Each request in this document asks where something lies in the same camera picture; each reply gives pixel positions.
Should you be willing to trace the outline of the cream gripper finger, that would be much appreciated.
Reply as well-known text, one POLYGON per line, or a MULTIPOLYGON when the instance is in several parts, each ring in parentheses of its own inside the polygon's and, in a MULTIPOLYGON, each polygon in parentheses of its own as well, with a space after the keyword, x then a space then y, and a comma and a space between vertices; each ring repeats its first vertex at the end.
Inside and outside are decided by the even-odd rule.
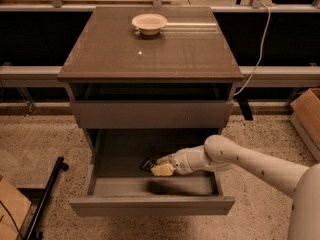
POLYGON ((156 160, 157 164, 163 164, 163 163, 171 163, 171 160, 175 157, 175 153, 168 154, 164 157, 161 157, 156 160))
POLYGON ((165 163, 154 166, 151 172, 154 176, 167 177, 174 174, 175 168, 170 163, 165 163))

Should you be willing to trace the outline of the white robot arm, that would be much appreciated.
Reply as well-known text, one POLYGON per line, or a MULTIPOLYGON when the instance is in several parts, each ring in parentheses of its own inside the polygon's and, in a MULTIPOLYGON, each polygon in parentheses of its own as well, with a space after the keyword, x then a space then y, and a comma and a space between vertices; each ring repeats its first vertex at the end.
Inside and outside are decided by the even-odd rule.
POLYGON ((320 164, 296 164, 237 145, 221 135, 158 159, 155 176, 214 172, 234 164, 292 199, 288 240, 320 240, 320 164))

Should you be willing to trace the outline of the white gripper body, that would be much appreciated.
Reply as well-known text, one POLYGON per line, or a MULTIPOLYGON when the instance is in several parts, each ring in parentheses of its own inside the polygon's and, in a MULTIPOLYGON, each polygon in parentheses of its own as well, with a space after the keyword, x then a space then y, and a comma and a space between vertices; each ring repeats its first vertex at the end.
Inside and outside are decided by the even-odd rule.
POLYGON ((188 149, 182 149, 174 153, 171 163, 177 174, 186 175, 192 173, 192 169, 188 161, 188 149))

